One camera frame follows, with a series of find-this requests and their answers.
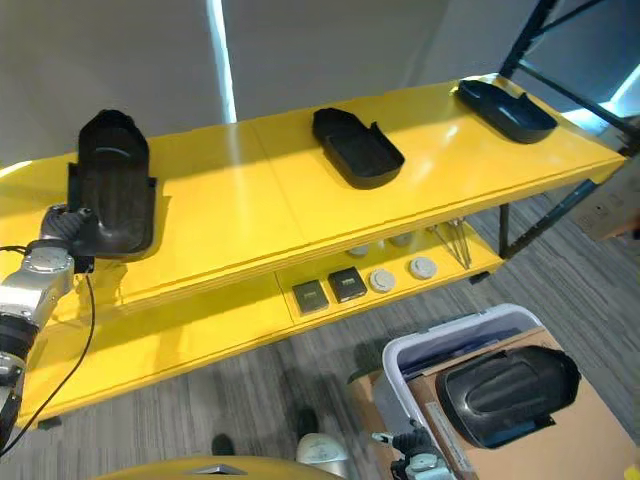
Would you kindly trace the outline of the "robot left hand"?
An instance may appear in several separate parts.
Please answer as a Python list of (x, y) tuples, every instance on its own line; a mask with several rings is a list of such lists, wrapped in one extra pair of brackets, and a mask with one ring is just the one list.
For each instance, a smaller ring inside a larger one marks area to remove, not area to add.
[(66, 204), (53, 205), (48, 208), (41, 222), (39, 239), (61, 243), (70, 254), (76, 255), (81, 230), (94, 218), (95, 214), (90, 208), (70, 211)]

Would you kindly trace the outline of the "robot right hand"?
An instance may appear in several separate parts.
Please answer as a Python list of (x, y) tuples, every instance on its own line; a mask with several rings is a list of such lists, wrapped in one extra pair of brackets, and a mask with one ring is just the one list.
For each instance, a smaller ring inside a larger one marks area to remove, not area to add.
[(414, 429), (409, 433), (390, 434), (375, 432), (371, 434), (373, 440), (388, 445), (399, 451), (407, 458), (420, 454), (436, 454), (430, 433), (424, 428)]

